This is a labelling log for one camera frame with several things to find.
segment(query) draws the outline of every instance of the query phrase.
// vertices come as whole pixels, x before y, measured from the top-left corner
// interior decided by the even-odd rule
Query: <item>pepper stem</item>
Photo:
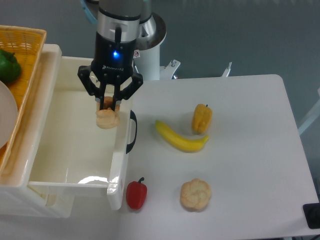
[[[144,181],[144,180],[145,180],[145,178],[142,177],[142,178],[139,179],[138,183],[141,183],[141,182]]]

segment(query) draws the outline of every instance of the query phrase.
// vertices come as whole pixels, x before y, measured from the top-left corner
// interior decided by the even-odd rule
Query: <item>yellow bell pepper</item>
[[[208,105],[198,104],[194,110],[192,119],[192,130],[198,134],[204,134],[211,122],[212,110]]]

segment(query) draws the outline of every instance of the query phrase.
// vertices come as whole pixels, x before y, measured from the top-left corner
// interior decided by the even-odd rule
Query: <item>drawer handle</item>
[[[134,145],[135,145],[136,139],[137,139],[137,131],[138,131],[137,117],[136,117],[134,111],[132,111],[132,110],[130,111],[130,119],[132,119],[135,122],[135,134],[134,134],[133,141],[126,145],[126,151],[125,151],[126,154],[130,153],[130,151],[134,148]]]

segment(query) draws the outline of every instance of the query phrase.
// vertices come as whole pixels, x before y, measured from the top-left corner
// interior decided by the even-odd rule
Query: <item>banana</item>
[[[167,124],[162,121],[155,121],[155,128],[158,133],[177,149],[185,152],[196,152],[204,147],[209,139],[209,135],[205,135],[199,139],[188,139],[174,132]]]

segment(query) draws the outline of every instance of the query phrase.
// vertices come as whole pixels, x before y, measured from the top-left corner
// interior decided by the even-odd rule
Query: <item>wicker basket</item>
[[[16,101],[18,117],[7,144],[0,148],[0,174],[19,130],[46,36],[47,32],[41,29],[0,25],[0,49],[15,53],[22,70],[19,78],[7,85]]]

